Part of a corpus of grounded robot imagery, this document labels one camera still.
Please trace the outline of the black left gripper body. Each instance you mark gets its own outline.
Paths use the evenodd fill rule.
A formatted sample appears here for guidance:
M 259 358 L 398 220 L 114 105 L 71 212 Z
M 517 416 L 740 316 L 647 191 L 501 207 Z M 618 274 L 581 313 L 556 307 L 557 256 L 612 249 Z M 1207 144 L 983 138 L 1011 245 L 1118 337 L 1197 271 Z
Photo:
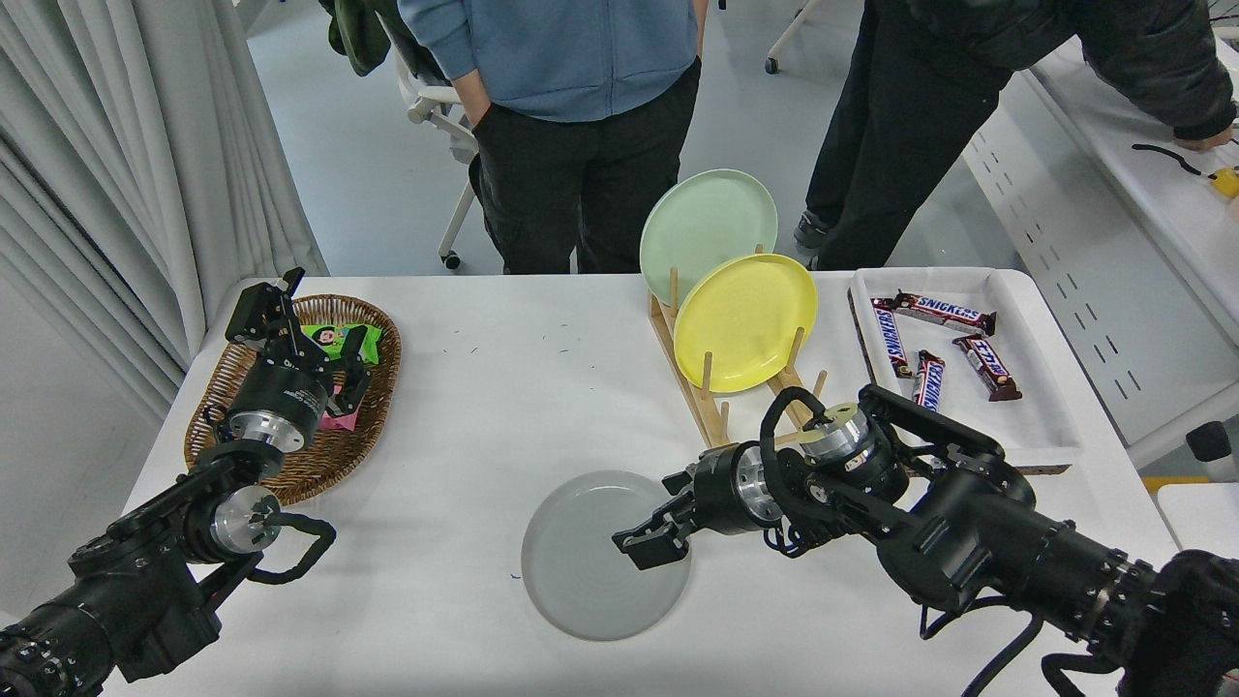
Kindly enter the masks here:
M 313 442 L 330 379 L 318 371 L 258 360 L 230 401 L 230 436 L 261 442 Z

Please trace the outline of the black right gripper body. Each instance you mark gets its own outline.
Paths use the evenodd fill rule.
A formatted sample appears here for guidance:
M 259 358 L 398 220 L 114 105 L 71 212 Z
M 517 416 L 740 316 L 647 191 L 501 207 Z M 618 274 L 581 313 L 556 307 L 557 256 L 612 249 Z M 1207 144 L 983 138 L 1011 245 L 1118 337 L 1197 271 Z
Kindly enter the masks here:
M 738 494 L 743 444 L 712 447 L 691 468 L 693 522 L 698 530 L 735 535 L 752 531 L 752 517 Z

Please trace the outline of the person's hand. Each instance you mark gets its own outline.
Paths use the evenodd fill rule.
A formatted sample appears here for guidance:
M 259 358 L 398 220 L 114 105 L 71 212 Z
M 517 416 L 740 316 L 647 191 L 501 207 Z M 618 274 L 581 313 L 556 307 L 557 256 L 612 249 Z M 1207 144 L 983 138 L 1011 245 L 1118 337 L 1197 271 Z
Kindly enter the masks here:
M 1234 137 L 1234 123 L 1227 124 L 1225 128 L 1222 128 L 1220 132 L 1213 134 L 1208 137 L 1175 136 L 1173 142 L 1180 147 L 1194 151 L 1194 154 L 1207 154 L 1207 151 L 1212 149 L 1232 142 Z

